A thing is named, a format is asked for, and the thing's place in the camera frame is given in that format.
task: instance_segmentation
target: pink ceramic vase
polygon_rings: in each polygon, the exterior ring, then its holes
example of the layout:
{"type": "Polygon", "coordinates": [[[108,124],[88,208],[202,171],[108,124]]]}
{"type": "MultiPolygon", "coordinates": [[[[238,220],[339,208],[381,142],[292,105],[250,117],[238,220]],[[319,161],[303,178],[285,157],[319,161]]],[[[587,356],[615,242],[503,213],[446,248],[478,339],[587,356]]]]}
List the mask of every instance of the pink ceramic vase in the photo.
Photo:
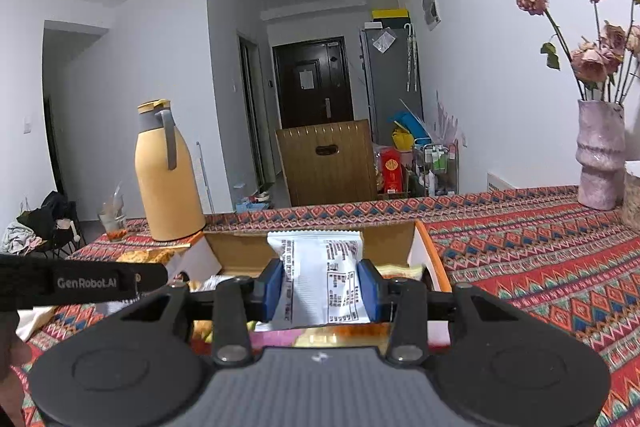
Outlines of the pink ceramic vase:
{"type": "Polygon", "coordinates": [[[617,174],[625,165],[625,113],[621,105],[578,100],[578,152],[582,164],[578,201],[610,210],[620,198],[617,174]]]}

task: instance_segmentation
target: chair backrest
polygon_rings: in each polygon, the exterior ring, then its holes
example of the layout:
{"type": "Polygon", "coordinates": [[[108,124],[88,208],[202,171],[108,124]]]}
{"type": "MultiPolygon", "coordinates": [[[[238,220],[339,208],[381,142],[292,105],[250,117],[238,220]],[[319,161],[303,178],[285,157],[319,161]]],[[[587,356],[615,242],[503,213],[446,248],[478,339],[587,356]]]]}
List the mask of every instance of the chair backrest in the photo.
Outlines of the chair backrest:
{"type": "Polygon", "coordinates": [[[375,200],[368,120],[276,131],[292,206],[375,200]]]}

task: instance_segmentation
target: paper notice on door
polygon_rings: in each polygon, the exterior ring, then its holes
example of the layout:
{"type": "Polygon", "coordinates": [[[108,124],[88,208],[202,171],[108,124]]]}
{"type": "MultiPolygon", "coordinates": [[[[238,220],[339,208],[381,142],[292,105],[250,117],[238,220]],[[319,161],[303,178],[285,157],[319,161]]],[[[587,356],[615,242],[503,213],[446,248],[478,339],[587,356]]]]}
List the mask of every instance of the paper notice on door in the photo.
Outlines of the paper notice on door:
{"type": "Polygon", "coordinates": [[[300,87],[301,89],[314,89],[314,72],[313,71],[300,71],[300,87]]]}

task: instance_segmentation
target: table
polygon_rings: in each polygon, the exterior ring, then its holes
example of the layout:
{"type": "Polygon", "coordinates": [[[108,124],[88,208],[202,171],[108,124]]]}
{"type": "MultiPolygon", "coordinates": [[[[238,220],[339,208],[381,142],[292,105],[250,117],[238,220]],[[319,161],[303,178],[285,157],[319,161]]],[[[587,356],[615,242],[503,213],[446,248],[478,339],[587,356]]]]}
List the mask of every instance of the table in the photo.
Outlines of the table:
{"type": "MultiPolygon", "coordinates": [[[[426,224],[452,283],[472,282],[600,353],[612,372],[612,388],[598,427],[640,426],[640,236],[622,225],[617,210],[581,206],[576,187],[220,214],[207,217],[205,230],[322,229],[414,219],[426,224]]],[[[111,260],[126,250],[167,245],[149,237],[144,220],[130,227],[124,243],[103,236],[73,257],[111,260]]],[[[91,305],[59,308],[30,340],[34,358],[100,318],[91,305]]],[[[23,384],[30,367],[19,371],[23,384]]],[[[28,427],[43,426],[28,395],[24,412],[28,427]]]]}

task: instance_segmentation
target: refrigerator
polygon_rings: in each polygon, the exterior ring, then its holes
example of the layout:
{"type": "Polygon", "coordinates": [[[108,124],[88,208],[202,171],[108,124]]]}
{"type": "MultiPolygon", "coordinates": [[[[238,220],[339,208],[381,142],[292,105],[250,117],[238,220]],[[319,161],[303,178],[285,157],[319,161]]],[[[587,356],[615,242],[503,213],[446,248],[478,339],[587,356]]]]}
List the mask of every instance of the refrigerator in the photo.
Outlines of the refrigerator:
{"type": "Polygon", "coordinates": [[[402,99],[415,116],[424,119],[422,93],[419,75],[417,90],[414,89],[413,73],[409,91],[406,89],[408,30],[393,28],[392,32],[396,35],[396,40],[384,53],[373,45],[381,31],[379,29],[360,31],[362,69],[367,84],[369,123],[373,143],[393,146],[391,135],[394,123],[391,119],[396,112],[406,111],[400,100],[402,99]]]}

